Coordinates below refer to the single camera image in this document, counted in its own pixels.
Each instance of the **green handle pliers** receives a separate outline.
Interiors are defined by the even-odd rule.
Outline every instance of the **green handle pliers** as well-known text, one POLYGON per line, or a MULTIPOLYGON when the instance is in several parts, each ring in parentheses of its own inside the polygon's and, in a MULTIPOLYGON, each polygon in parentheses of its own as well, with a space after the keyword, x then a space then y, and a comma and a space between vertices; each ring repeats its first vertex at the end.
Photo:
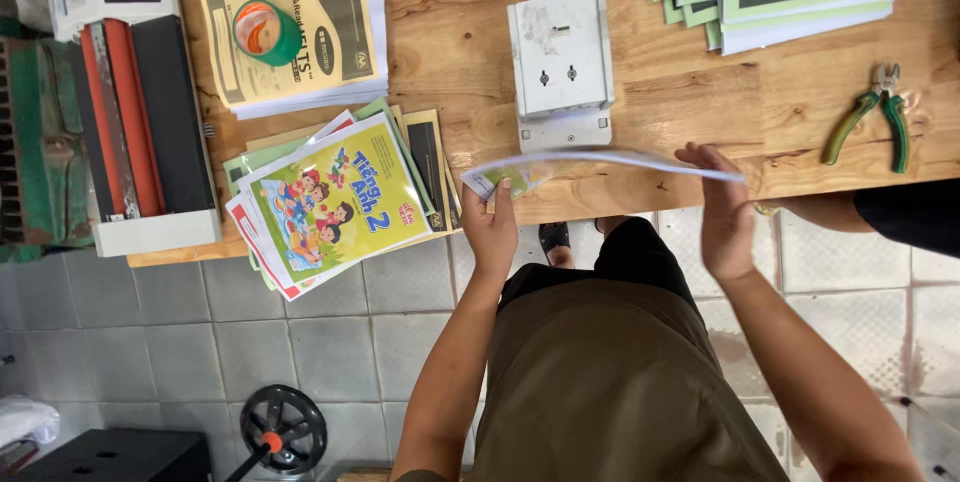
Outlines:
POLYGON ((890 131, 894 135, 894 172, 903 174, 906 172, 906 162, 910 157, 910 138, 907 135, 906 118, 904 117, 904 99, 894 94, 894 87, 900 79, 900 64, 894 64, 894 71, 887 75, 886 64, 880 64, 876 67, 876 74, 873 82, 873 90, 860 95, 853 109, 846 114, 843 120, 834 128, 826 147, 823 149, 821 160, 826 165, 833 165, 837 162, 837 156, 840 155, 840 147, 847 138, 857 122, 863 118, 863 115, 870 112, 870 109, 877 106, 882 99, 880 108, 883 116, 890 124, 890 131))

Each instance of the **hand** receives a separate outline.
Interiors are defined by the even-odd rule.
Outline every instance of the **hand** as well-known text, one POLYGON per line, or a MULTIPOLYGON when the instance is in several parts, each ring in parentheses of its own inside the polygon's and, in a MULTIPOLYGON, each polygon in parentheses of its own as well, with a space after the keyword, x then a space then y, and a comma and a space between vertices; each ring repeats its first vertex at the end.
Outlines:
POLYGON ((486 201, 466 184, 463 185, 460 222, 466 241, 473 249, 476 260, 474 273, 491 274, 499 279, 507 279, 510 273, 518 237, 510 185, 510 178, 504 178, 496 186, 495 214, 488 214, 486 201))
MULTIPOLYGON (((720 152, 706 145, 687 143, 674 153, 680 161, 704 169, 738 172, 720 152)), ((754 268, 754 223, 757 211, 742 182, 703 179, 703 265, 717 281, 739 279, 754 268)))

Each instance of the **green tape roll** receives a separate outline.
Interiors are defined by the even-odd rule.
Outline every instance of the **green tape roll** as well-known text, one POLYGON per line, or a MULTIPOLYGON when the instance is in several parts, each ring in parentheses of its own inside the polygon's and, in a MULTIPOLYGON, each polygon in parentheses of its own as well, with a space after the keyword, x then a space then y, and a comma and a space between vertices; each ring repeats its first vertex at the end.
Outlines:
POLYGON ((247 56, 286 66, 300 52, 300 28, 293 17, 267 0, 249 0, 233 17, 233 40, 247 56))

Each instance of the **white machine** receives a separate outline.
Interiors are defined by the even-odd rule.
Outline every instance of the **white machine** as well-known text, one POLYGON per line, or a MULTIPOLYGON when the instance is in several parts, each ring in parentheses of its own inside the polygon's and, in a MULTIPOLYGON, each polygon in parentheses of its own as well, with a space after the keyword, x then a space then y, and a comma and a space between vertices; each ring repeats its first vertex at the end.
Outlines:
POLYGON ((607 0, 507 6, 523 153, 611 141, 614 70, 607 0))
POLYGON ((221 239, 180 0, 50 0, 69 43, 102 257, 221 239))

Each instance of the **wooden table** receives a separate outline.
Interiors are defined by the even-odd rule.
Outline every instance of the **wooden table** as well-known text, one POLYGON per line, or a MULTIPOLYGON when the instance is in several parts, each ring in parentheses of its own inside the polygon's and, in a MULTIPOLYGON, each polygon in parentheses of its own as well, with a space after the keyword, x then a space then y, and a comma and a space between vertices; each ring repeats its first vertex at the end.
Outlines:
MULTIPOLYGON (((459 175, 520 153, 506 6, 523 0, 386 0, 390 103, 436 108, 443 148, 459 175)), ((332 119, 330 107, 237 121, 216 95, 200 0, 181 0, 221 203, 222 162, 246 141, 332 119)), ((755 198, 960 177, 960 0, 897 0, 881 22, 734 56, 705 52, 702 27, 664 25, 651 0, 606 0, 616 104, 613 144, 671 153, 716 145, 747 174, 755 198), (840 161, 822 146, 878 62, 898 62, 911 135, 909 170, 894 174, 880 109, 846 139, 840 161)), ((700 180, 604 167, 552 180, 516 204, 522 223, 663 210, 702 202, 700 180)), ((246 245, 224 216, 223 241, 132 255, 131 266, 240 256, 246 245)))

